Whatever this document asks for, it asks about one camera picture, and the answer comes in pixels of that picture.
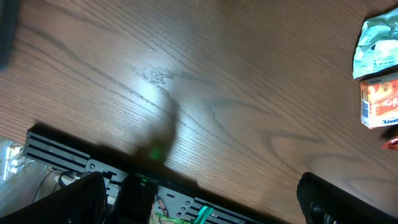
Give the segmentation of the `red orange snack bar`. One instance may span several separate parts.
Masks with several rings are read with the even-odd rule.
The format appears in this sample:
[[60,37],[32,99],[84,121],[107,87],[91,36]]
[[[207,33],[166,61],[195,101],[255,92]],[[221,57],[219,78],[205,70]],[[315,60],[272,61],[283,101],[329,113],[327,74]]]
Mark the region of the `red orange snack bar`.
[[383,145],[383,149],[390,149],[393,151],[398,151],[398,136],[395,136],[393,138],[390,138],[387,140]]

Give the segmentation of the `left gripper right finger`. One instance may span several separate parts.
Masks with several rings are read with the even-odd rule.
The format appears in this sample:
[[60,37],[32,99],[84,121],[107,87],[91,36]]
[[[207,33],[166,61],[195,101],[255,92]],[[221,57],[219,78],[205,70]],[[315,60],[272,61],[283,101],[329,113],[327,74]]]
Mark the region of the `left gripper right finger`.
[[303,173],[297,185],[297,199],[310,224],[392,223],[397,218],[358,199],[311,173]]

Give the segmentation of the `teal wet wipes pack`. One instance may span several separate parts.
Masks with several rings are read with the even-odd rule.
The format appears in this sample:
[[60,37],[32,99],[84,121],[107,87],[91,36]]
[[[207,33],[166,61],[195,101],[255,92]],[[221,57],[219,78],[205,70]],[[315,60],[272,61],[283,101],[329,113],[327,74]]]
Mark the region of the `teal wet wipes pack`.
[[397,9],[363,23],[353,57],[353,78],[397,65]]

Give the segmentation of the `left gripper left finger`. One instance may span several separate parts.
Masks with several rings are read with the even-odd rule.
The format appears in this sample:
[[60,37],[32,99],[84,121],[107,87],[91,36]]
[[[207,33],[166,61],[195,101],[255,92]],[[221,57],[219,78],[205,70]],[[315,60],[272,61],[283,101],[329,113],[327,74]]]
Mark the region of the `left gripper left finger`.
[[103,175],[92,172],[66,187],[1,218],[1,224],[102,223]]

